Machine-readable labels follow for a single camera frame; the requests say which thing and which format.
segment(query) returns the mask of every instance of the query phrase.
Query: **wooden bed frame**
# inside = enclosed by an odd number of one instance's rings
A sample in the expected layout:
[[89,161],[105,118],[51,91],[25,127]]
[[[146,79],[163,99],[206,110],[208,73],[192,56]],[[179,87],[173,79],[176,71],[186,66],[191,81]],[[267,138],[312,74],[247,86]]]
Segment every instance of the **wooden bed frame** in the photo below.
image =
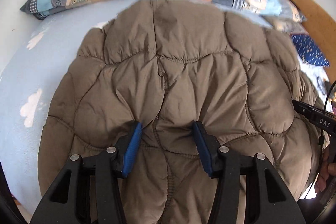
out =
[[326,67],[325,71],[332,83],[336,80],[336,22],[313,0],[291,1],[307,18],[302,25],[330,62],[330,67]]

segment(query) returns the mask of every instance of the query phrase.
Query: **blue gripper pad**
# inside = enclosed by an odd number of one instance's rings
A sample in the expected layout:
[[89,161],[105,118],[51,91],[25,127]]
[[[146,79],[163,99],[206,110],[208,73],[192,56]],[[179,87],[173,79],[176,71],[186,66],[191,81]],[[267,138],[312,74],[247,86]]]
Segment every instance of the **blue gripper pad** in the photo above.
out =
[[140,123],[137,124],[132,138],[128,144],[126,152],[124,154],[124,168],[122,170],[122,175],[124,178],[132,171],[133,164],[135,162],[135,157],[137,156],[140,141],[142,135],[142,126]]
[[211,177],[213,173],[211,165],[211,154],[205,143],[203,135],[195,122],[193,124],[193,136],[194,141],[196,143],[199,158],[201,159],[201,163],[203,165],[203,169],[208,174],[208,176]]

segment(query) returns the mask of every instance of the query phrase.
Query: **pillow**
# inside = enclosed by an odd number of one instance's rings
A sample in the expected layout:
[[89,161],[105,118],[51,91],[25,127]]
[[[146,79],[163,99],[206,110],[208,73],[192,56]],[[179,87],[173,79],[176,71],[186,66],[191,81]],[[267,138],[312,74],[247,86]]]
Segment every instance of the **pillow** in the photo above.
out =
[[275,30],[290,35],[296,51],[304,63],[315,66],[330,66],[329,61],[301,23],[270,16],[264,16],[264,18]]
[[296,51],[304,63],[315,66],[329,67],[329,61],[326,59],[320,48],[314,40],[306,33],[291,34],[292,41]]
[[266,16],[302,22],[305,17],[289,0],[245,0],[242,8]]

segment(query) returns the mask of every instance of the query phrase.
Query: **black cable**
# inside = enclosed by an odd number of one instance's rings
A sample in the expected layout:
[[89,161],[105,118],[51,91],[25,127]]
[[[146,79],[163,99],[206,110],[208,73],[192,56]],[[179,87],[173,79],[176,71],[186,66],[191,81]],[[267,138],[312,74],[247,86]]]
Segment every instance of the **black cable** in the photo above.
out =
[[[330,89],[329,89],[329,92],[328,92],[328,94],[327,94],[327,98],[325,99],[325,103],[324,103],[324,107],[323,107],[323,114],[325,114],[325,112],[326,112],[327,103],[328,103],[330,94],[331,94],[333,88],[335,87],[335,85],[336,85],[336,81],[334,81],[333,84],[331,85],[331,87],[330,87]],[[319,167],[317,168],[316,174],[315,174],[315,176],[314,176],[314,180],[313,180],[313,182],[311,183],[311,186],[309,187],[309,190],[308,190],[308,192],[306,193],[306,196],[304,197],[304,199],[307,198],[308,193],[310,192],[311,188],[313,187],[314,182],[315,182],[317,176],[319,175],[319,173],[320,173],[320,171],[321,171],[321,166],[322,166],[322,162],[323,162],[323,144],[324,144],[324,136],[323,136],[323,129],[321,129],[321,133],[320,133],[320,137],[319,137],[319,145],[320,145],[320,147],[321,147],[321,149],[320,149]]]

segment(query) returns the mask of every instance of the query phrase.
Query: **mattress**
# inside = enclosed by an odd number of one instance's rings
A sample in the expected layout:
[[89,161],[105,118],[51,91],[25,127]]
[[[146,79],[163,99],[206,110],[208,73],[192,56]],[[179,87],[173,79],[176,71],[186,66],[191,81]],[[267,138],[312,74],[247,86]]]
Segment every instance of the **mattress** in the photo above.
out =
[[[33,213],[41,200],[37,155],[56,88],[86,32],[92,27],[102,28],[136,1],[110,0],[47,17],[22,44],[0,76],[0,160],[11,193],[28,212]],[[271,27],[258,15],[234,12]],[[310,75],[313,83],[316,74],[327,77],[323,72],[323,69],[314,70]]]

